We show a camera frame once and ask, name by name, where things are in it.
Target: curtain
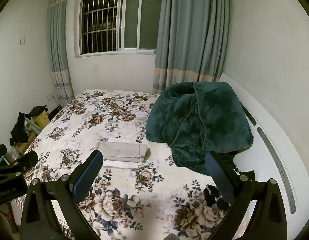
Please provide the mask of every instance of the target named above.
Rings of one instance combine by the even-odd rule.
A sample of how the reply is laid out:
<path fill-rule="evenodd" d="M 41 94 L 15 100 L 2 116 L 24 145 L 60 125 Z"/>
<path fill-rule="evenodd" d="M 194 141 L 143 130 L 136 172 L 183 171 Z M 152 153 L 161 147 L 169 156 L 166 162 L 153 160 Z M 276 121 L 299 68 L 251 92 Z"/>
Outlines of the curtain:
<path fill-rule="evenodd" d="M 229 0 L 162 0 L 153 92 L 218 81 L 227 47 Z"/>
<path fill-rule="evenodd" d="M 49 12 L 52 76 L 62 107 L 73 99 L 65 45 L 66 5 L 67 0 L 51 0 Z"/>

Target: clutter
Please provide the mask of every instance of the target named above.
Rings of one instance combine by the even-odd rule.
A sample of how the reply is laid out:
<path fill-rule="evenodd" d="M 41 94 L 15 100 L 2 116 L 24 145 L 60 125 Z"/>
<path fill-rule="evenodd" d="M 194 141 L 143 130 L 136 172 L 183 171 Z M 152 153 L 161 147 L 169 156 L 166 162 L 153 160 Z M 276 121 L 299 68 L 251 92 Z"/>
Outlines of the clutter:
<path fill-rule="evenodd" d="M 31 117 L 40 116 L 43 111 L 48 111 L 48 108 L 46 108 L 46 106 L 36 106 L 30 111 L 29 114 L 23 114 L 19 112 L 17 123 L 14 125 L 11 131 L 12 137 L 10 138 L 10 146 L 13 146 L 14 143 L 17 142 L 27 143 L 30 133 L 35 133 L 36 135 L 39 135 L 42 129 L 46 126 L 44 124 L 46 123 L 46 120 L 48 120 L 47 113 L 45 113 L 45 115 L 39 118 L 40 125 L 44 125 L 43 128 L 35 125 L 30 119 Z"/>
<path fill-rule="evenodd" d="M 20 158 L 21 155 L 20 155 L 19 151 L 12 146 L 4 157 L 11 163 L 14 160 Z"/>
<path fill-rule="evenodd" d="M 25 153 L 25 151 L 29 148 L 30 144 L 34 141 L 34 139 L 36 137 L 37 136 L 34 133 L 32 133 L 32 134 L 30 134 L 30 137 L 29 137 L 27 143 L 16 143 L 15 147 L 21 155 L 23 155 Z"/>

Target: white bed frame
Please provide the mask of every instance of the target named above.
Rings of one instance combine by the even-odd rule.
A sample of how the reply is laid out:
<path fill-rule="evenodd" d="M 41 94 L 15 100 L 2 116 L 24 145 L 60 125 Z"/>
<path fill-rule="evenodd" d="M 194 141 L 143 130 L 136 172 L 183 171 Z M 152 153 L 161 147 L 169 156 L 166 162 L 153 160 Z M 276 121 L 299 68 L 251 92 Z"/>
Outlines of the white bed frame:
<path fill-rule="evenodd" d="M 254 170 L 256 181 L 266 182 L 269 178 L 277 180 L 285 205 L 288 240 L 293 240 L 309 219 L 309 176 L 306 168 L 286 133 L 266 109 L 224 73 L 221 75 L 220 82 L 231 85 L 241 103 L 256 121 L 256 125 L 253 125 L 247 118 L 254 136 L 253 145 L 250 149 L 236 155 L 235 163 L 240 171 Z M 276 162 L 259 135 L 258 127 L 260 127 L 259 131 L 261 129 L 267 136 L 277 153 Z M 249 206 L 249 216 L 254 206 L 255 201 Z"/>

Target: blue gripper pad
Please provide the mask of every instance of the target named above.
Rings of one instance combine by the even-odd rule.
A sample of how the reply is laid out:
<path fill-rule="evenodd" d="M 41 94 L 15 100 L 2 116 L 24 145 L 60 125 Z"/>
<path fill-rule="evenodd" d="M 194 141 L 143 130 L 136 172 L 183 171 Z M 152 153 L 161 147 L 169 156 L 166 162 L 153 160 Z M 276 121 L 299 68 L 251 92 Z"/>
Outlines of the blue gripper pad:
<path fill-rule="evenodd" d="M 100 151 L 94 150 L 86 161 L 78 165 L 71 173 L 69 188 L 73 194 L 73 201 L 83 201 L 93 181 L 96 179 L 103 164 L 103 156 Z"/>
<path fill-rule="evenodd" d="M 206 153 L 205 166 L 214 183 L 216 184 L 222 198 L 230 203 L 230 205 L 233 205 L 235 202 L 235 189 L 219 163 L 210 152 Z"/>

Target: white wall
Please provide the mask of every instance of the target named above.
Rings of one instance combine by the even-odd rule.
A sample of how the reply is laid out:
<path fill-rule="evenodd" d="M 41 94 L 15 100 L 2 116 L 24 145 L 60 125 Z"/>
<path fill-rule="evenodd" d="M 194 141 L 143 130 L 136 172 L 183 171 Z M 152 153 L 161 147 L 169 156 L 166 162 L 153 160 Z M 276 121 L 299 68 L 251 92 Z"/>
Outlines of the white wall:
<path fill-rule="evenodd" d="M 67 1 L 66 44 L 74 94 L 77 95 L 85 89 L 152 92 L 155 55 L 115 54 L 76 58 L 75 5 L 78 6 L 78 0 Z"/>
<path fill-rule="evenodd" d="M 7 147 L 18 112 L 57 106 L 47 99 L 50 93 L 57 96 L 49 54 L 49 6 L 50 0 L 10 0 L 0 13 L 0 143 Z"/>
<path fill-rule="evenodd" d="M 284 129 L 309 174 L 309 17 L 297 0 L 230 0 L 224 73 Z"/>

